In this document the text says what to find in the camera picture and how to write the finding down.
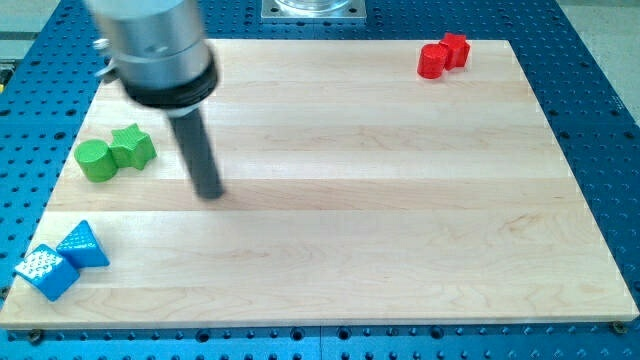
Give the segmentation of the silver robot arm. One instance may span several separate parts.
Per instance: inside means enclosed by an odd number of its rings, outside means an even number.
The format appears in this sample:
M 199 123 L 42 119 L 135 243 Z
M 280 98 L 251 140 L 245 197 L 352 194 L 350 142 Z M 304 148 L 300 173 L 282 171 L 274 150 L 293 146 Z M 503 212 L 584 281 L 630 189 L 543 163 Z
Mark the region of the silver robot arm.
M 185 116 L 216 88 L 218 73 L 193 0 L 86 0 L 110 67 L 135 102 Z

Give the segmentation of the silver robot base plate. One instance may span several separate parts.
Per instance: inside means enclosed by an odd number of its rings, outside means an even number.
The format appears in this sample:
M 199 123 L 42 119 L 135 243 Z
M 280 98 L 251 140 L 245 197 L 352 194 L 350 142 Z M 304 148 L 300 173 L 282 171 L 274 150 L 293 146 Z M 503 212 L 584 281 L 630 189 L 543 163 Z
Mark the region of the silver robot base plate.
M 262 0 L 263 20 L 364 20 L 365 0 Z

